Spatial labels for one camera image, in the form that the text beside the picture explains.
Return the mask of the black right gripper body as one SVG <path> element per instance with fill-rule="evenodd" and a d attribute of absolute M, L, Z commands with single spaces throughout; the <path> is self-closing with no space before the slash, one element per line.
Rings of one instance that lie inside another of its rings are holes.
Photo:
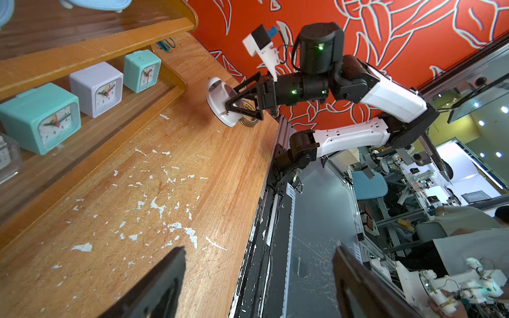
<path fill-rule="evenodd" d="M 339 81 L 343 64 L 345 34 L 335 22 L 302 27 L 290 55 L 295 72 L 256 84 L 256 106 L 276 111 L 280 105 L 304 101 L 324 102 Z"/>

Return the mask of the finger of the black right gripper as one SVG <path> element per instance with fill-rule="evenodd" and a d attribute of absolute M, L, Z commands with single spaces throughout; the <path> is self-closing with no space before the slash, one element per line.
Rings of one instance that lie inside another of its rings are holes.
<path fill-rule="evenodd" d="M 246 101 L 226 101 L 225 108 L 229 113 L 238 113 L 241 116 L 249 117 L 253 120 L 262 121 L 264 119 L 262 110 Z"/>
<path fill-rule="evenodd" d="M 262 93 L 262 74 L 257 72 L 255 75 L 247 78 L 244 82 L 234 87 L 231 97 L 256 98 Z"/>

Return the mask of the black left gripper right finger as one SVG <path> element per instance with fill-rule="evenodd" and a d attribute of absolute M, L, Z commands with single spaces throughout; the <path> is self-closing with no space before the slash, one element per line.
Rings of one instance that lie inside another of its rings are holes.
<path fill-rule="evenodd" d="M 333 270 L 342 317 L 404 318 L 420 314 L 344 246 L 335 249 Z"/>

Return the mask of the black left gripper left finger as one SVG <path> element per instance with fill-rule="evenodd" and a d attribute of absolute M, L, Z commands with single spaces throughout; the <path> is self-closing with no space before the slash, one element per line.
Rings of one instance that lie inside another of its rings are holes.
<path fill-rule="evenodd" d="M 175 317 L 185 271 L 185 248 L 176 247 L 100 316 Z"/>

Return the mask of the teal small square clock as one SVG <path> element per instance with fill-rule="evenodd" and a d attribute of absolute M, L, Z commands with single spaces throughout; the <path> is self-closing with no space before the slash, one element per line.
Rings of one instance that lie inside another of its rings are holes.
<path fill-rule="evenodd" d="M 123 83 L 136 94 L 154 86 L 159 78 L 161 59 L 151 50 L 127 54 L 123 67 Z"/>

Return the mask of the lilac square alarm clock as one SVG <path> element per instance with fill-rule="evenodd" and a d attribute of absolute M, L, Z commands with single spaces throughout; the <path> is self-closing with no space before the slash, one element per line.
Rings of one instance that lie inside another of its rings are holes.
<path fill-rule="evenodd" d="M 122 101 L 123 73 L 107 62 L 71 73 L 69 80 L 80 111 L 89 117 L 97 118 Z"/>

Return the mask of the mint green square clock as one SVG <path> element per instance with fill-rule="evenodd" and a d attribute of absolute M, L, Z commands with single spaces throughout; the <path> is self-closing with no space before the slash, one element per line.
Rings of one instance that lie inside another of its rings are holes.
<path fill-rule="evenodd" d="M 1 123 L 21 148 L 45 155 L 81 129 L 80 102 L 48 83 L 2 103 Z"/>

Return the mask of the clear small square clock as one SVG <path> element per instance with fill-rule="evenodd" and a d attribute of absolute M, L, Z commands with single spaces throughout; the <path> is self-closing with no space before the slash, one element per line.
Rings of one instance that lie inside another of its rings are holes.
<path fill-rule="evenodd" d="M 21 149 L 17 141 L 1 133 L 1 184 L 16 176 L 23 167 Z"/>

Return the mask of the blue rounded square clock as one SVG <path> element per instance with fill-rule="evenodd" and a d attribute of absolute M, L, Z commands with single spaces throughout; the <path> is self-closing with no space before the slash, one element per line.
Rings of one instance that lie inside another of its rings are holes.
<path fill-rule="evenodd" d="M 0 0 L 0 27 L 5 26 L 13 16 L 15 10 L 14 0 Z"/>

